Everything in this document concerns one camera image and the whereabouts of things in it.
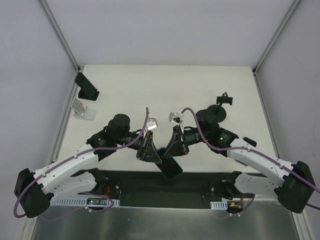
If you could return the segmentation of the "white folding phone stand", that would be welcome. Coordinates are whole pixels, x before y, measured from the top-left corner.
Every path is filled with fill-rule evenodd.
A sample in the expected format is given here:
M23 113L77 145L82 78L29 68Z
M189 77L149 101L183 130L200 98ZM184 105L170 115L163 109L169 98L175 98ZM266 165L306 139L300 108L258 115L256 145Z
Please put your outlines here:
M95 118L96 110L88 108L77 98L72 100L71 108L75 119L92 121Z

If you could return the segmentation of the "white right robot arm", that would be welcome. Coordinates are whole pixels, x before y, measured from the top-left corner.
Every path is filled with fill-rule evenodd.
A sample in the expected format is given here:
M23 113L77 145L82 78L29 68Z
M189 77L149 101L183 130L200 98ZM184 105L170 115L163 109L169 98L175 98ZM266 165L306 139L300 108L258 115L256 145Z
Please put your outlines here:
M232 199L239 194L254 194L277 200L287 210L300 214L317 190L309 166L298 161L292 163L269 156L256 148L256 142L219 126L214 116L205 114L195 117L196 127L184 127L181 112L170 113L168 119L174 123L173 133L164 157L185 156L189 147L205 143L213 152L251 167L261 176L235 171L235 179L227 180L215 187L216 194Z

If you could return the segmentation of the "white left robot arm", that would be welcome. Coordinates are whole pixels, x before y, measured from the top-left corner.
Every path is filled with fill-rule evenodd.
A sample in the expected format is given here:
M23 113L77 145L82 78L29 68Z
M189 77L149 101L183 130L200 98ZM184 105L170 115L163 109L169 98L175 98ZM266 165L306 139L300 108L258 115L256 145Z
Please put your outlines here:
M103 130L92 135L74 153L48 166L30 171L22 170L17 177L14 194L17 198L13 215L34 218L45 212L57 200L78 193L102 194L106 178L93 168L75 176L77 172L116 153L131 148L138 160L162 164L153 142L152 130L157 120L147 112L139 133L130 131L130 118L122 113L113 117Z

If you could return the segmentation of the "black smartphone with teal edge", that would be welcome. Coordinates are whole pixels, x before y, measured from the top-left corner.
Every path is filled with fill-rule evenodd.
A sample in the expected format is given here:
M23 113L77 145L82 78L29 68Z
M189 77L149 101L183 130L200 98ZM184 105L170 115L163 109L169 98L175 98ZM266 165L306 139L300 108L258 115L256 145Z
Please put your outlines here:
M168 178L173 179L183 172L183 169L177 163L173 157L165 158L164 154L166 152L165 147L159 148L156 153L161 159L161 164L156 163L156 166L161 170L161 172Z

